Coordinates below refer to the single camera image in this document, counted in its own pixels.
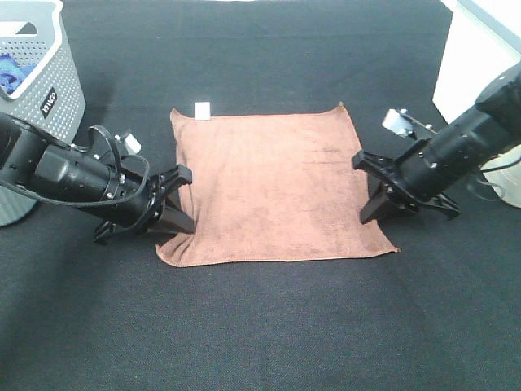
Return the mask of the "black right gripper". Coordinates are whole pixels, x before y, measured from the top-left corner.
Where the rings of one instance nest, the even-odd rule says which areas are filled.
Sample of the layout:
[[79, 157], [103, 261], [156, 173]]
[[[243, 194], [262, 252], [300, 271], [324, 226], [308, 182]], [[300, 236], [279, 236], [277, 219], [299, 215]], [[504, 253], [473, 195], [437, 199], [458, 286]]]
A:
[[426, 207], [449, 220], [461, 214], [458, 203], [445, 194], [428, 197], [429, 171], [423, 157], [393, 160], [360, 150], [352, 158], [352, 167], [367, 173], [369, 199], [359, 212], [362, 224], [402, 217]]

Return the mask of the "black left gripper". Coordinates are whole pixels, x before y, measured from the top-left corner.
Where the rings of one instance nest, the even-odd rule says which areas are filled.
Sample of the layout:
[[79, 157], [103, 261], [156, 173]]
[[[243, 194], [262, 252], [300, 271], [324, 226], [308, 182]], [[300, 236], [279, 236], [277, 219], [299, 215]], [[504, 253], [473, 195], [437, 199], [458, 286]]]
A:
[[107, 244], [118, 235], [145, 233], [193, 234], [195, 222], [173, 201], [170, 194], [192, 184], [192, 171], [185, 165], [148, 178], [144, 188], [128, 181], [118, 190], [123, 194], [110, 204], [94, 207], [103, 222], [94, 231], [94, 242]]

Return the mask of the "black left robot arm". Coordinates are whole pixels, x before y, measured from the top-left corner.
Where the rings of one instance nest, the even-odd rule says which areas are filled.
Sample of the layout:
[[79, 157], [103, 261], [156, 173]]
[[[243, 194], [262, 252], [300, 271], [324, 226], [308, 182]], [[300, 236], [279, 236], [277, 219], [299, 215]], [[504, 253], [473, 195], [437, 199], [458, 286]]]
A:
[[192, 182], [184, 165], [152, 175], [129, 145], [130, 133], [88, 129], [86, 146], [67, 144], [45, 130], [1, 115], [1, 185], [36, 201], [69, 206], [101, 218], [94, 240], [117, 235], [195, 233], [195, 222], [173, 199]]

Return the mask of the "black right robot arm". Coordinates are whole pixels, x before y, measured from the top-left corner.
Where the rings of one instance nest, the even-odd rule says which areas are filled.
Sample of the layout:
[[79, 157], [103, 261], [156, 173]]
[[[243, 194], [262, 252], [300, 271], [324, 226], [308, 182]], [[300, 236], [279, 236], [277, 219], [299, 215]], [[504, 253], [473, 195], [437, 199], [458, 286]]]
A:
[[508, 68], [473, 106], [395, 159], [360, 150], [352, 159], [379, 180], [359, 212], [361, 223], [415, 214], [424, 207], [454, 219], [458, 204], [444, 194], [460, 178], [520, 144], [520, 66]]

